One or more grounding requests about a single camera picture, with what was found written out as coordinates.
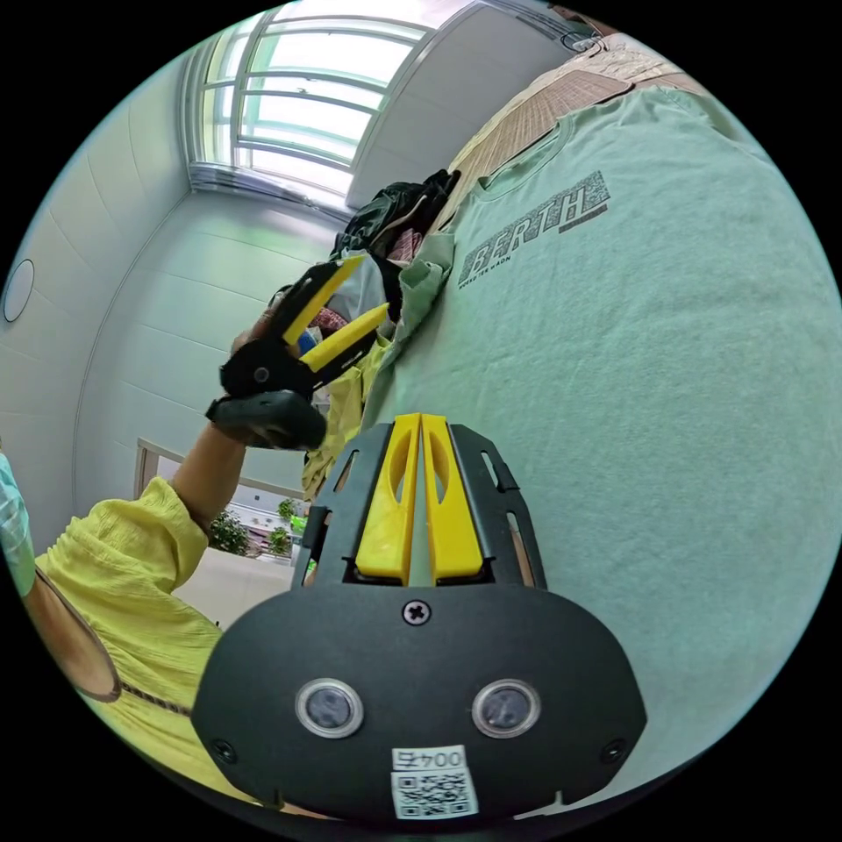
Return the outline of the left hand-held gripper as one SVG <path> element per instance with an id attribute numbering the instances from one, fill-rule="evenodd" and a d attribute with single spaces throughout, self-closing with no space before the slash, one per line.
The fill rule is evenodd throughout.
<path id="1" fill-rule="evenodd" d="M 306 352 L 291 349 L 363 261 L 355 256 L 309 268 L 280 298 L 264 335 L 221 367 L 225 394 L 206 412 L 221 432 L 261 449 L 313 451 L 322 446 L 326 419 L 314 395 L 368 353 L 389 305 L 366 311 Z"/>

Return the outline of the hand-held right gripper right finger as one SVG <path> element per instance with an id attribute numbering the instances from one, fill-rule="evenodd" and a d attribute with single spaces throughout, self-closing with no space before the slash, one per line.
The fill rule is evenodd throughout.
<path id="1" fill-rule="evenodd" d="M 421 433 L 432 580 L 473 578 L 482 570 L 482 553 L 446 419 L 423 414 Z"/>

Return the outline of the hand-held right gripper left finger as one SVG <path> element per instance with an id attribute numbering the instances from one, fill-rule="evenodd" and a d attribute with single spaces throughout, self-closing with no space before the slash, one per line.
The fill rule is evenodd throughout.
<path id="1" fill-rule="evenodd" d="M 420 415 L 395 418 L 356 554 L 360 574 L 407 584 L 415 515 Z"/>

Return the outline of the person's left hand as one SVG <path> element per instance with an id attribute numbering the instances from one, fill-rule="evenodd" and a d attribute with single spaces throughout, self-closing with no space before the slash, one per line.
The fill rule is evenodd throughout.
<path id="1" fill-rule="evenodd" d="M 271 303 L 259 316 L 256 322 L 248 329 L 240 333 L 232 342 L 231 355 L 234 355 L 242 346 L 259 339 L 264 335 L 271 324 L 275 314 L 276 305 Z"/>

